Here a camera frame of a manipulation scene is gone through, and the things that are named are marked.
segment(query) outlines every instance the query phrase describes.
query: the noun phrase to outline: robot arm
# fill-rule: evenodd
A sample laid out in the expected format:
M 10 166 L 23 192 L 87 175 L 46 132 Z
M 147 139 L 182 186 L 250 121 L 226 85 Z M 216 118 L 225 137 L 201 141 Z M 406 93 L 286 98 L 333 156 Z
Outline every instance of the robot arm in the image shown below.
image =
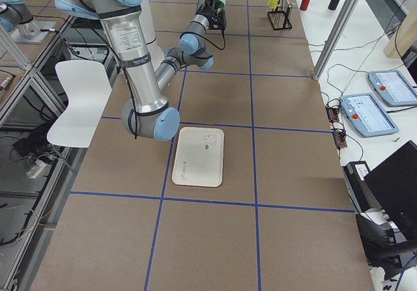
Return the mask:
M 100 20 L 110 46 L 124 68 L 133 102 L 122 112 L 125 128 L 134 135 L 170 140 L 179 127 L 179 112 L 169 107 L 161 91 L 181 66 L 196 64 L 208 68 L 212 55 L 198 38 L 192 53 L 182 48 L 168 51 L 156 72 L 151 63 L 143 31 L 139 23 L 142 0 L 55 0 L 59 10 L 75 16 Z
M 0 25 L 6 32 L 18 26 L 19 32 L 26 38 L 40 34 L 40 29 L 23 0 L 0 0 Z

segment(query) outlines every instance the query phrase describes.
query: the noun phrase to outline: white table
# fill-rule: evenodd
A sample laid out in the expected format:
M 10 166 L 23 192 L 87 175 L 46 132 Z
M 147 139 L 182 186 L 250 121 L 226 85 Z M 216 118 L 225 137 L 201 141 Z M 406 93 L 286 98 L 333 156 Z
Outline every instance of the white table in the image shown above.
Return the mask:
M 344 0 L 341 0 L 335 11 L 327 9 L 329 2 L 330 0 L 311 0 L 307 11 L 300 11 L 301 20 L 309 44 L 324 44 L 324 41 L 327 40 L 328 35 L 333 28 L 333 24 L 343 6 Z M 379 22 L 372 13 L 370 7 L 366 1 L 360 0 L 339 39 L 336 49 L 363 46 L 368 42 L 378 39 L 382 34 L 384 34 L 384 29 L 379 25 Z M 374 92 L 371 85 L 367 82 L 366 73 L 358 72 L 349 83 L 349 86 L 347 86 L 351 77 L 354 75 L 353 71 L 342 66 L 335 66 L 328 72 L 328 69 L 337 63 L 341 63 L 353 70 L 359 69 L 366 72 L 390 70 L 400 66 L 398 70 L 415 85 L 414 80 L 411 78 L 411 75 L 401 60 L 389 59 L 385 56 L 383 49 L 387 43 L 388 37 L 383 36 L 378 42 L 375 41 L 362 48 L 334 51 L 320 77 L 319 83 L 321 90 L 327 93 L 330 99 L 340 97 L 340 91 L 330 86 L 327 83 L 328 79 L 331 84 L 342 91 L 346 89 L 344 95 Z M 320 55 L 318 50 L 322 50 L 323 47 L 310 46 L 309 48 L 313 63 L 315 64 Z M 365 58 L 367 58 L 365 63 L 360 67 Z M 387 107 L 378 96 L 377 98 L 380 100 L 380 103 L 386 111 L 402 108 Z M 325 95 L 323 95 L 323 100 L 325 103 L 328 101 Z M 347 134 L 354 137 L 362 145 L 364 149 L 364 156 L 362 159 L 367 162 L 371 170 L 408 140 L 417 142 L 417 109 L 392 113 L 390 116 L 399 127 L 399 133 L 371 138 L 361 137 L 354 130 L 352 124 L 346 120 L 346 118 L 343 119 Z M 347 138 L 347 144 L 348 148 L 342 149 L 340 154 L 340 163 L 342 166 L 350 161 L 357 161 L 361 155 L 360 147 L 352 139 Z M 410 286 L 417 285 L 417 270 L 415 269 L 416 268 L 408 270 L 406 274 L 404 274 L 399 291 L 409 290 Z

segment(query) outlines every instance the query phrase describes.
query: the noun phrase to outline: white tray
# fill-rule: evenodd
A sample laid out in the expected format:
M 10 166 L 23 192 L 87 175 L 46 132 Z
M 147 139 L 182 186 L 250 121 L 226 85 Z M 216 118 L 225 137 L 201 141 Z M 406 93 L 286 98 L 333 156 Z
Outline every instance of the white tray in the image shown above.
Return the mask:
M 218 187 L 223 179 L 223 141 L 222 130 L 181 129 L 172 173 L 174 184 Z

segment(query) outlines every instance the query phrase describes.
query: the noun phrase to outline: black screen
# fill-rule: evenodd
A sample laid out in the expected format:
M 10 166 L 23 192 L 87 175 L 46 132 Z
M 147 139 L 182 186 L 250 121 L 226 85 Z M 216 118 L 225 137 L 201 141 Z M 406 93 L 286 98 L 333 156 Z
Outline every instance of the black screen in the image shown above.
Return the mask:
M 365 176 L 370 190 L 406 239 L 417 238 L 417 146 L 407 142 Z

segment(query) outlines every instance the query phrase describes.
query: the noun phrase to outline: tablet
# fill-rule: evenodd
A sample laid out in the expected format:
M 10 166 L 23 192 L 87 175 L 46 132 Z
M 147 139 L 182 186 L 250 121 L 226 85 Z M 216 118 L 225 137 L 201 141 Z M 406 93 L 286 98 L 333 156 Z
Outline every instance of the tablet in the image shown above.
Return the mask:
M 342 96 L 340 101 L 347 118 L 364 137 L 389 135 L 399 131 L 373 94 Z
M 368 74 L 375 91 L 392 107 L 417 105 L 417 91 L 400 71 L 375 71 Z

